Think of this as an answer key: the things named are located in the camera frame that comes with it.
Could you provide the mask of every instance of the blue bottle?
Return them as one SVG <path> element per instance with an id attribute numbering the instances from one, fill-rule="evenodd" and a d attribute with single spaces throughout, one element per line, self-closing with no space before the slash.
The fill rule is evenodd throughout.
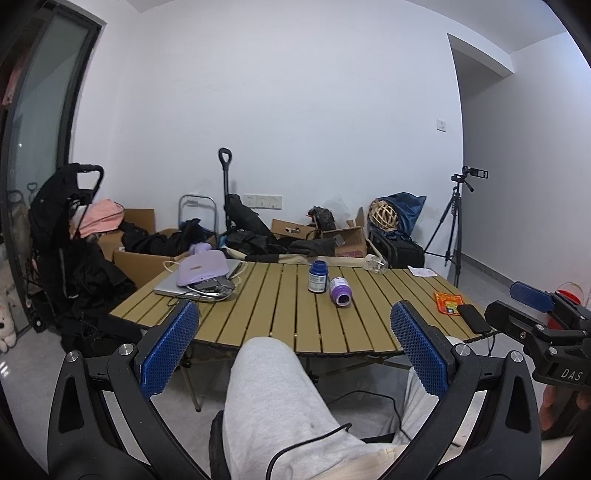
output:
<path id="1" fill-rule="evenodd" d="M 315 260 L 310 267 L 308 290 L 312 293 L 324 293 L 329 279 L 329 268 L 326 262 Z"/>

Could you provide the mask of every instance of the bolt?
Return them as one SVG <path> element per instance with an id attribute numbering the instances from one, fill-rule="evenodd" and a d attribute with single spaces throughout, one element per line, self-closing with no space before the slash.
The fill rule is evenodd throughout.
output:
<path id="1" fill-rule="evenodd" d="M 523 355 L 521 355 L 519 352 L 515 352 L 512 351 L 511 352 L 511 360 L 513 360 L 514 362 L 522 362 L 523 361 Z"/>
<path id="2" fill-rule="evenodd" d="M 78 353 L 77 350 L 72 350 L 70 353 L 68 353 L 66 355 L 66 360 L 70 363 L 75 362 L 76 360 L 78 360 L 78 357 L 80 356 L 80 354 Z"/>
<path id="3" fill-rule="evenodd" d="M 459 356 L 468 356 L 471 351 L 472 349 L 464 343 L 458 343 L 456 345 L 456 352 Z"/>
<path id="4" fill-rule="evenodd" d="M 131 352 L 134 351 L 134 348 L 135 346 L 133 343 L 124 343 L 117 349 L 117 351 L 120 355 L 129 355 Z"/>

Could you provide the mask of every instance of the blue gripper pad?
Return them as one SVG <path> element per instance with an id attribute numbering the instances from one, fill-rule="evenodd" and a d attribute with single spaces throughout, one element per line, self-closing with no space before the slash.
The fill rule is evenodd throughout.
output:
<path id="1" fill-rule="evenodd" d="M 167 324 L 166 331 L 139 367 L 139 387 L 146 399 L 162 393 L 179 360 L 195 337 L 199 326 L 197 306 L 192 301 L 179 304 L 163 321 L 163 326 Z"/>
<path id="2" fill-rule="evenodd" d="M 442 398 L 455 374 L 452 344 L 441 331 L 429 326 L 408 300 L 392 305 L 390 325 L 424 389 Z"/>
<path id="3" fill-rule="evenodd" d="M 552 312 L 554 310 L 554 300 L 550 294 L 537 288 L 516 281 L 509 289 L 511 298 L 517 300 L 528 307 L 538 310 L 538 312 Z"/>

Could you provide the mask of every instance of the silver laptop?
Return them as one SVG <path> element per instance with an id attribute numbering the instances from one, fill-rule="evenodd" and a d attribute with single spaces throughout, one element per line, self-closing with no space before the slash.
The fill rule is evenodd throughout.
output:
<path id="1" fill-rule="evenodd" d="M 242 263 L 240 260 L 235 260 L 233 258 L 226 259 L 228 262 L 229 271 L 226 274 L 226 278 L 230 278 L 234 275 L 234 272 L 238 269 L 240 264 Z M 178 270 L 172 272 L 168 277 L 166 277 L 162 282 L 154 287 L 154 293 L 159 295 L 165 295 L 167 297 L 175 297 L 180 299 L 189 299 L 189 300 L 205 300 L 207 298 L 203 298 L 203 296 L 199 295 L 199 293 L 189 290 L 186 287 L 179 287 L 177 285 L 177 277 L 178 277 Z M 205 282 L 201 282 L 198 284 L 200 288 L 206 283 L 210 283 L 211 280 L 206 280 Z"/>

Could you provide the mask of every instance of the table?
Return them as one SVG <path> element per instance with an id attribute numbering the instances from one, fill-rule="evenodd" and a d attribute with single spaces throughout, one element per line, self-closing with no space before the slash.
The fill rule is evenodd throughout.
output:
<path id="1" fill-rule="evenodd" d="M 337 309 L 328 292 L 308 291 L 308 274 L 308 265 L 247 263 L 240 280 L 234 279 L 236 290 L 230 298 L 198 302 L 195 342 L 231 356 L 248 339 L 271 336 L 301 356 L 358 355 L 366 359 L 361 366 L 388 364 L 388 358 L 403 353 L 390 329 L 391 306 L 402 299 L 409 300 L 428 324 L 445 335 L 467 343 L 485 337 L 473 333 L 461 317 L 437 310 L 436 291 L 460 294 L 443 277 L 415 277 L 408 270 L 374 274 L 362 268 L 329 267 L 330 277 L 346 278 L 353 292 L 352 304 Z M 153 292 L 168 275 L 167 271 L 158 275 L 111 313 L 144 327 L 159 324 L 176 303 Z M 473 303 L 461 295 L 465 303 Z M 480 306 L 475 307 L 483 313 Z M 181 370 L 189 386 L 189 375 L 185 368 Z M 190 392 L 199 410 L 192 386 Z"/>

